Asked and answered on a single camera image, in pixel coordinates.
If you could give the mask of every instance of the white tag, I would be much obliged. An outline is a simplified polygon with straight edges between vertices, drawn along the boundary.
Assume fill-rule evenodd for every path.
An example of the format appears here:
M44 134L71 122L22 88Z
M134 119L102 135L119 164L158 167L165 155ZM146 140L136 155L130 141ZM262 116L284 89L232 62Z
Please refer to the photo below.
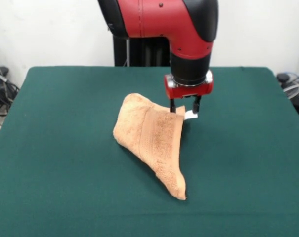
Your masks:
M7 79L2 75L0 75L0 79L3 80L4 82L7 82Z
M198 114L197 113L194 114L192 110L189 110L184 114L184 120L196 119L196 118L198 118Z

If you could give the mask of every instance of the green table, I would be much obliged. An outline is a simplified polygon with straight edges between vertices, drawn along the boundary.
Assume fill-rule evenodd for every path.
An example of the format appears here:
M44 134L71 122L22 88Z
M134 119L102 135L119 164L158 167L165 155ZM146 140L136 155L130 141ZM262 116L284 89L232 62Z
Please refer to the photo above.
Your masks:
M185 202L115 142L127 94L168 106L168 72L30 69L0 133L0 237L299 236L299 117L270 70L213 68L183 127Z

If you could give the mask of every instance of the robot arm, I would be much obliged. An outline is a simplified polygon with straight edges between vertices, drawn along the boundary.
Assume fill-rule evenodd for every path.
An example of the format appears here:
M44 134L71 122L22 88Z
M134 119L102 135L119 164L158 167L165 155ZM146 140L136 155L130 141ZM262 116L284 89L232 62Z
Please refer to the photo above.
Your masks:
M209 71L218 25L217 0L98 0L109 29L120 38L166 37L171 48L171 75L165 76L167 95L174 99L211 92Z

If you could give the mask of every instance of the orange towel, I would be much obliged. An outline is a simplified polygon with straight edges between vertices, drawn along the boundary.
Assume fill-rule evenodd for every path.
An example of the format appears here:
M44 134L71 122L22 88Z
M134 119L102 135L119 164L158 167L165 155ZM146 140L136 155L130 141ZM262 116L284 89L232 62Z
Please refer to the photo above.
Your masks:
M113 130L116 141L146 163L175 198L185 200L179 152L185 107L169 108L140 94L128 95Z

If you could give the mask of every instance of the table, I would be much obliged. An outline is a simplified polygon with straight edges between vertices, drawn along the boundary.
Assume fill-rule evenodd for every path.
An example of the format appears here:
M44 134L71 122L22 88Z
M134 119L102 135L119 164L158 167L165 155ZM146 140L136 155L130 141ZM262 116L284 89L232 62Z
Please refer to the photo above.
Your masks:
M115 142L127 94L169 105L169 70L31 68L0 133L0 237L299 236L299 116L269 69L212 68L185 202Z

